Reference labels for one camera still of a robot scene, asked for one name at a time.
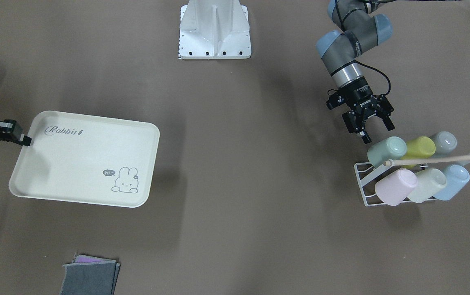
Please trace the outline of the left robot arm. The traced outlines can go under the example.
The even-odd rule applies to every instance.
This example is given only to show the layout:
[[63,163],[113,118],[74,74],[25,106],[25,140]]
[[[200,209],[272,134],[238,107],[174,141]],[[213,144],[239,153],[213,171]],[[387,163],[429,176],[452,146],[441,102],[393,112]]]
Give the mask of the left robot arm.
[[327,108],[346,105],[348,111],[342,119],[347,131],[365,144],[371,143],[366,131],[371,117],[380,118],[389,131],[394,129],[390,118],[394,108],[387,99],[390,79],[384,75],[387,91],[374,94],[361,71],[365,65],[358,61],[358,57],[393,34],[390,19],[385,14],[374,15],[385,4],[386,0],[331,0],[328,16],[338,29],[327,32],[316,43],[319,57],[336,85],[336,89],[328,91]]

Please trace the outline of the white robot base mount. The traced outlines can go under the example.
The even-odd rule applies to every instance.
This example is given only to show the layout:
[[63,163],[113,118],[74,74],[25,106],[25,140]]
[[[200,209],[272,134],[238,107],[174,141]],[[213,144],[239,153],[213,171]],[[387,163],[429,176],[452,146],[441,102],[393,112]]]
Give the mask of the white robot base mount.
[[179,15],[179,59],[252,56],[248,8],[240,1],[190,0],[181,6]]

